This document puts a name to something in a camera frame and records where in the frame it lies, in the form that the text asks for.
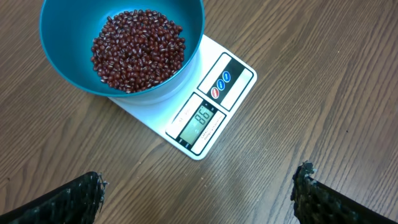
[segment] pile of red beans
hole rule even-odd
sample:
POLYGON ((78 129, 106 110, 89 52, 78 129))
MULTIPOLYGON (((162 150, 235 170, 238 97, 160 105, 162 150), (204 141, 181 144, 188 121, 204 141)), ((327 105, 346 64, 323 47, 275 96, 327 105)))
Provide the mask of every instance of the pile of red beans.
POLYGON ((181 31, 174 21, 149 9, 108 17, 91 48, 94 71, 101 82, 126 93, 152 88, 181 69, 181 31))

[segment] digital kitchen scale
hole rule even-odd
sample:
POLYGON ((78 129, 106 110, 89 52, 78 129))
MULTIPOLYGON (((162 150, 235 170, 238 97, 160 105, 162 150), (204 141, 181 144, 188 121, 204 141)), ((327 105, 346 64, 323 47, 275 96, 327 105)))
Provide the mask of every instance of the digital kitchen scale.
POLYGON ((257 73, 203 36, 167 89, 109 98, 194 160, 204 158, 257 80, 257 73))

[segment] display number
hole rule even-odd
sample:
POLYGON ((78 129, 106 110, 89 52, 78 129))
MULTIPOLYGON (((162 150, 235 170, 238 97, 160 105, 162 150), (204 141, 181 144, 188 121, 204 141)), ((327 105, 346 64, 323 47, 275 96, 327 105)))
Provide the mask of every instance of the display number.
POLYGON ((210 117, 210 115, 209 115, 208 113, 206 113, 206 112, 202 113, 202 112, 201 112, 202 109, 203 109, 203 107, 199 109, 199 113, 200 113, 204 118, 208 119, 208 118, 210 117))
POLYGON ((205 119, 209 119, 210 115, 206 112, 202 113, 201 110, 203 109, 203 107, 201 107, 198 111, 198 114, 195 115, 195 119, 197 121, 199 121, 200 124, 205 125, 206 120, 205 119))
POLYGON ((197 121, 199 121, 199 123, 202 124, 202 125, 205 125, 205 123, 206 123, 206 121, 199 114, 195 115, 195 119, 197 121))

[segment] teal bowl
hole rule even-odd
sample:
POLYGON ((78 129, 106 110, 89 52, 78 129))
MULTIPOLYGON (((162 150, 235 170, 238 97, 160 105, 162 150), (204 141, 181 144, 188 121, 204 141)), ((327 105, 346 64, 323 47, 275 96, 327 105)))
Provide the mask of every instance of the teal bowl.
POLYGON ((205 30, 202 0, 45 0, 40 14, 40 39, 44 52, 63 78, 76 87, 101 96, 126 97, 148 93, 177 77, 190 63, 205 30), (151 9, 183 27, 186 39, 183 67, 167 81, 148 90, 127 94, 100 82, 93 70, 90 48, 108 16, 123 11, 151 9))

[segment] wooden surface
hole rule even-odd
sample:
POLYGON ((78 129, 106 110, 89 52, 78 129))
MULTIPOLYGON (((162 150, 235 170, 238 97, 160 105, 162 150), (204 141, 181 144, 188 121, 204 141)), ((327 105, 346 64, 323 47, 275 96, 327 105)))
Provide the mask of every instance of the wooden surface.
POLYGON ((206 35, 258 73, 194 162, 40 46, 42 1, 0 1, 0 213, 89 170, 111 185, 96 223, 297 223, 292 175, 398 221, 398 1, 208 0, 206 35))

